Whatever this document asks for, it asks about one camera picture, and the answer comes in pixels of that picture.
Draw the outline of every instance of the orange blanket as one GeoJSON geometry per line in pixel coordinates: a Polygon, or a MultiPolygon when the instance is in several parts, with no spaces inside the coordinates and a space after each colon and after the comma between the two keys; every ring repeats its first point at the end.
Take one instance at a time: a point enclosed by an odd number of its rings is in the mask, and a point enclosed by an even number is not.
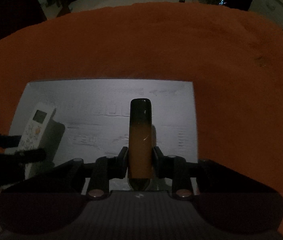
{"type": "Polygon", "coordinates": [[[145,3],[22,29],[0,41],[0,133],[27,82],[85,77],[192,81],[199,156],[283,192],[283,31],[275,24],[219,6],[145,3]]]}

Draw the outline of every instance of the amber cylinder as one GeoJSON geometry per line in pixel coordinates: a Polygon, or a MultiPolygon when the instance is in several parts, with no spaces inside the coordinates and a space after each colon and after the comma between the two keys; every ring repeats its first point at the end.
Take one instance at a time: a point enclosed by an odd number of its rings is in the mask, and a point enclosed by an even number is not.
{"type": "Polygon", "coordinates": [[[151,102],[136,98],[130,103],[128,182],[133,190],[145,190],[153,175],[151,164],[151,102]]]}

